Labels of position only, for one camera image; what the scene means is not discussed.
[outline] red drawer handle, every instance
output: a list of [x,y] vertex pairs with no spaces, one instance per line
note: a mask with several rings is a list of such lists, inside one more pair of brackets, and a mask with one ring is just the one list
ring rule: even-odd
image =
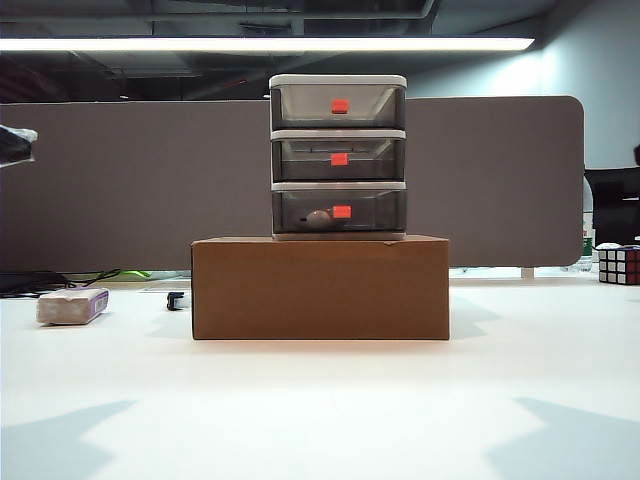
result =
[[334,98],[333,100],[331,100],[331,113],[334,113],[334,114],[349,113],[349,99]]
[[351,205],[334,205],[333,218],[351,218]]
[[349,165],[349,154],[348,153],[332,153],[331,154],[331,166],[332,167],[342,167],[344,165]]

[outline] ceiling light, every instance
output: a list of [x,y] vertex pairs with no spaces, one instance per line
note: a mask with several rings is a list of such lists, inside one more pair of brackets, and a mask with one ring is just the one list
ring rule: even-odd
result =
[[0,38],[0,52],[491,52],[525,50],[531,38]]

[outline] eraser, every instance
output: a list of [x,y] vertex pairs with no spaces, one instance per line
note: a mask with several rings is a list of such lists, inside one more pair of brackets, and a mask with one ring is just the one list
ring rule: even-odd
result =
[[38,298],[36,318],[53,325],[84,325],[107,308],[106,288],[67,288]]

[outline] drawer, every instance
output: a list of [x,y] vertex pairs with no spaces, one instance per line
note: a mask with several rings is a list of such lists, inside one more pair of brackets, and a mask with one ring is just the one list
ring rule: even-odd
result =
[[402,130],[278,130],[271,134],[274,182],[404,179]]
[[276,75],[269,80],[271,130],[404,130],[406,85],[399,75]]
[[273,232],[404,232],[404,182],[273,185]]

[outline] cardboard box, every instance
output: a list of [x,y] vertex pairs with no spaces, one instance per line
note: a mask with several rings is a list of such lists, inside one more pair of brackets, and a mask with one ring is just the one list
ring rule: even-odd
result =
[[192,244],[193,338],[449,338],[449,241]]

